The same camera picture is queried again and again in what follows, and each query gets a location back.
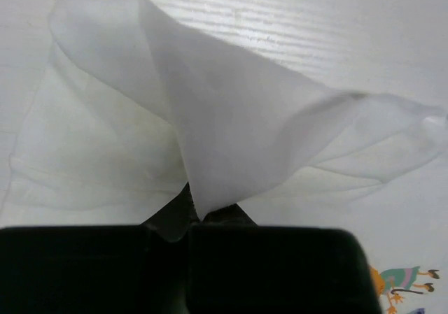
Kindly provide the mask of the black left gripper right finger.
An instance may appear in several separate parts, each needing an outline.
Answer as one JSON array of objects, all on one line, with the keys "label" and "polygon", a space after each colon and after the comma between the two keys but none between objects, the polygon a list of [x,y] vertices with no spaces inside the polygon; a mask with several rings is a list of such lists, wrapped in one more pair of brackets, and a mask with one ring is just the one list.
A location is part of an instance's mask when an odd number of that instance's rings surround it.
[{"label": "black left gripper right finger", "polygon": [[343,229],[261,226],[232,205],[189,214],[191,313],[380,313],[367,257]]}]

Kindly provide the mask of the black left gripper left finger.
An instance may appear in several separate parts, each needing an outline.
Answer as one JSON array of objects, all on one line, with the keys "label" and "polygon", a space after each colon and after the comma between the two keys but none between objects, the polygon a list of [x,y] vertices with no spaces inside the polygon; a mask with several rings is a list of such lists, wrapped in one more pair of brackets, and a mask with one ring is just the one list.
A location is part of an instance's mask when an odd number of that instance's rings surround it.
[{"label": "black left gripper left finger", "polygon": [[1,230],[2,313],[186,313],[189,187],[139,225]]}]

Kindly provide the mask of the white graphic t-shirt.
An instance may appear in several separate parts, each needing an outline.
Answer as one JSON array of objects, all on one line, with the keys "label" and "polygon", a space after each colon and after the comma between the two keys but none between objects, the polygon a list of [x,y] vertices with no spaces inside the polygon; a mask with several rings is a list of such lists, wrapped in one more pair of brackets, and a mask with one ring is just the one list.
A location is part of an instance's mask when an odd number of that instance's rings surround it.
[{"label": "white graphic t-shirt", "polygon": [[56,0],[1,226],[131,225],[192,187],[268,225],[352,230],[386,313],[447,312],[447,111],[334,90],[149,0]]}]

